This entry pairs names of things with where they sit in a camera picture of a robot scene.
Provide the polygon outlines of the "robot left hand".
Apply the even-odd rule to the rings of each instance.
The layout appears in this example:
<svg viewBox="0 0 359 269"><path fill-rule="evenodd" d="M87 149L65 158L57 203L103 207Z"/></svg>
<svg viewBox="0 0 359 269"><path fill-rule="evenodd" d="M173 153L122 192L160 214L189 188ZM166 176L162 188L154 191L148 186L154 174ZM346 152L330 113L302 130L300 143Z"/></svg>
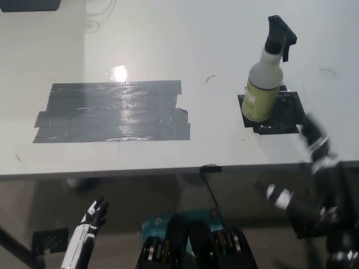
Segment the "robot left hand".
<svg viewBox="0 0 359 269"><path fill-rule="evenodd" d="M61 268L86 269L88 267L96 236L107 222L108 206L109 202L104 202L104 197L101 196L87 209L73 232Z"/></svg>

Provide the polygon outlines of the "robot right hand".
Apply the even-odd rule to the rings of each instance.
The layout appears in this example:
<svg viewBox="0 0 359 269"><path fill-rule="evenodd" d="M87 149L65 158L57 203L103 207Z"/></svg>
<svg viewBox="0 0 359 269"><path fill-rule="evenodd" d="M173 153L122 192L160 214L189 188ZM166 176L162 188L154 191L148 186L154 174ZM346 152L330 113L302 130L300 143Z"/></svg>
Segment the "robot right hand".
<svg viewBox="0 0 359 269"><path fill-rule="evenodd" d="M311 159L317 205L300 198L287 188L267 181L257 181L256 189L274 207L306 220L330 219L344 204L344 179L340 161L330 149L329 137L319 123L306 114L301 128Z"/></svg>

